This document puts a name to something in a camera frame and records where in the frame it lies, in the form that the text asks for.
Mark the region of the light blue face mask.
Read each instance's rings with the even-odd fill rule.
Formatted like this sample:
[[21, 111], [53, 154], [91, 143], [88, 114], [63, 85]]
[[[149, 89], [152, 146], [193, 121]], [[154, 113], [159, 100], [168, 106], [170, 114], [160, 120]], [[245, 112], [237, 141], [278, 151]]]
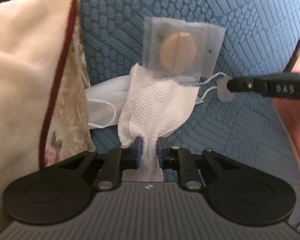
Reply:
[[[227, 83], [231, 77], [224, 72], [213, 74], [210, 78], [198, 83], [198, 86], [206, 85], [215, 78], [218, 79], [217, 85], [208, 88], [203, 95], [198, 96], [195, 104], [203, 103], [207, 94], [212, 90], [217, 91], [217, 96], [222, 102], [230, 102], [234, 98], [234, 93], [227, 88]], [[85, 90], [90, 129], [102, 129], [118, 124], [129, 87], [130, 76], [125, 75], [104, 81]]]

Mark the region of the white paper towel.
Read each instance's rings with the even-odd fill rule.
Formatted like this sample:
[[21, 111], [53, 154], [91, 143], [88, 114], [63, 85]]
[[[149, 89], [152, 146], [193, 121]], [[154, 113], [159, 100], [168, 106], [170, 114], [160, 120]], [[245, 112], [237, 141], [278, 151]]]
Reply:
[[135, 64], [130, 70], [130, 87], [117, 127], [122, 145], [143, 139], [140, 167], [123, 172], [124, 181], [163, 181], [157, 158], [159, 137], [168, 137], [183, 125], [194, 109], [199, 92], [172, 79], [156, 79]]

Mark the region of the pink cardboard box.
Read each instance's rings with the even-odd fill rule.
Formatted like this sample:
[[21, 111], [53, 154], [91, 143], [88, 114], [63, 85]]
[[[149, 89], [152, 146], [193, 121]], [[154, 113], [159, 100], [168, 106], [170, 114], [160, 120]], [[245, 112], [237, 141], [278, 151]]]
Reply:
[[272, 99], [272, 104], [285, 124], [300, 159], [300, 100]]

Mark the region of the floral cream pillow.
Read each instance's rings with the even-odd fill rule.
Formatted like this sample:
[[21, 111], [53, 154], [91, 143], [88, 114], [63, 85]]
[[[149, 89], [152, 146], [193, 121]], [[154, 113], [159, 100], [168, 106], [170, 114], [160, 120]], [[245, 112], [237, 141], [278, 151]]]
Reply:
[[79, 0], [0, 3], [0, 233], [10, 182], [95, 149], [81, 34]]

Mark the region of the clear bag with beige puff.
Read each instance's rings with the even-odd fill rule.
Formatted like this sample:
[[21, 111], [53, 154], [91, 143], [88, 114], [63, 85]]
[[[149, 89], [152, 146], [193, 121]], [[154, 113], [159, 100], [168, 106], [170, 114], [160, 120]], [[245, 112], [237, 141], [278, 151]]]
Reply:
[[224, 37], [214, 24], [145, 17], [141, 65], [157, 79], [193, 86], [213, 75]]

